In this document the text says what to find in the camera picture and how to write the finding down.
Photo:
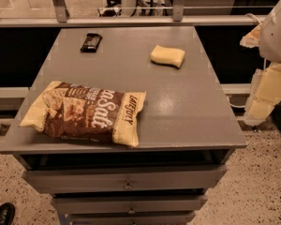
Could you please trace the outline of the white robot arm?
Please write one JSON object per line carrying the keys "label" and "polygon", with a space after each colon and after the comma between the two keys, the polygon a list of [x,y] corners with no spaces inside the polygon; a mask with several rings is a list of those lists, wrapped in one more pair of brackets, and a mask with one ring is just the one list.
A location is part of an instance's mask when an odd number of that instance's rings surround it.
{"label": "white robot arm", "polygon": [[244,122],[258,126],[281,101],[281,0],[263,22],[241,39],[240,45],[258,47],[259,55],[270,63],[256,69],[244,107]]}

